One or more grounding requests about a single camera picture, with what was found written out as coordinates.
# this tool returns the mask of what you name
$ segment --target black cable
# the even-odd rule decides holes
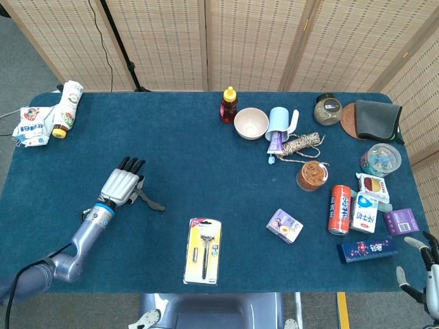
[[[97,26],[96,13],[95,13],[95,10],[93,9],[92,5],[91,5],[90,0],[88,0],[88,5],[90,6],[91,11],[93,12],[93,16],[95,17],[95,25],[96,25],[97,31],[101,35],[101,45],[102,45],[102,49],[105,51],[105,59],[107,59],[107,64],[109,65],[110,70],[111,70],[111,90],[110,90],[110,92],[112,93],[112,66],[110,65],[110,62],[108,61],[107,50],[105,49],[105,46],[104,46],[104,37],[102,36],[102,32],[99,29],[99,26]]]
[[[58,255],[60,252],[62,252],[64,249],[66,249],[66,248],[68,248],[70,246],[71,246],[71,243],[69,243],[68,245],[65,245],[64,247],[59,249],[57,252],[54,252],[52,255],[50,255],[49,258],[52,258],[52,257]],[[14,282],[12,283],[10,294],[9,294],[8,307],[6,308],[5,329],[9,329],[9,318],[10,318],[10,315],[11,315],[12,301],[14,300],[16,286],[19,283],[19,278],[20,278],[21,274],[23,274],[25,271],[30,269],[32,266],[36,266],[36,265],[39,265],[39,264],[42,264],[42,263],[45,263],[45,261],[43,259],[40,259],[38,262],[35,262],[35,263],[32,263],[32,264],[29,264],[29,265],[25,266],[24,268],[22,268],[16,274],[16,276],[14,278]]]

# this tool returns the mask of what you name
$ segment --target small box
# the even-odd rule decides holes
[[[389,192],[385,185],[384,178],[375,177],[366,173],[357,173],[359,192],[366,193],[378,201],[388,204],[390,202]]]
[[[384,221],[390,235],[401,235],[419,231],[412,209],[401,209],[384,214]]]
[[[386,239],[343,243],[337,246],[337,250],[342,263],[352,263],[398,254],[396,243],[390,236]]]
[[[377,211],[378,201],[363,192],[359,192],[352,203],[351,229],[364,233],[375,232]]]
[[[293,243],[302,228],[302,223],[295,220],[282,209],[278,209],[267,224],[267,229],[275,233],[286,243]]]

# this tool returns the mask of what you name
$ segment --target floor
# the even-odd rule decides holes
[[[14,22],[1,16],[0,45],[0,116],[56,89],[59,82],[38,53]],[[18,113],[0,119],[0,135],[11,133],[18,122]],[[14,148],[10,136],[0,136],[0,192]],[[419,329],[431,323],[423,307],[402,293],[349,293],[347,300],[351,329]],[[139,303],[136,294],[46,293],[15,306],[11,328],[127,328],[137,320]],[[286,315],[293,317],[290,294],[285,305]],[[302,309],[305,328],[337,328],[334,293],[303,293]],[[4,315],[0,308],[0,326]]]

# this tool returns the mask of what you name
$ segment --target soda can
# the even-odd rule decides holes
[[[351,214],[351,188],[335,185],[331,194],[329,207],[328,231],[336,235],[346,235],[349,232],[349,217]]]

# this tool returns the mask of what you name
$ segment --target blue table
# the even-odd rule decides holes
[[[15,151],[0,200],[0,276],[52,252],[73,236],[78,213],[93,205],[125,155],[147,160],[145,190],[164,204],[117,209],[76,283],[57,282],[51,291],[86,292],[263,292],[395,291],[402,265],[415,287],[424,285],[418,252],[396,237],[399,255],[343,265],[336,245],[388,235],[379,216],[372,236],[327,231],[331,189],[357,187],[359,157],[375,142],[356,141],[340,125],[314,120],[318,93],[239,93],[239,108],[274,106],[300,118],[296,133],[326,135],[320,161],[329,162],[329,181],[307,193],[296,185],[300,164],[270,166],[268,142],[246,141],[220,121],[221,93],[86,93],[75,126],[65,140]],[[357,99],[390,102],[378,93],[337,93],[343,106]],[[37,96],[33,106],[58,103],[60,95]],[[421,230],[427,223],[404,146],[403,164],[386,178],[395,209],[411,208]],[[282,208],[304,224],[288,245],[265,225]],[[223,223],[216,287],[182,281],[189,220],[210,217]],[[421,239],[421,234],[411,234]]]

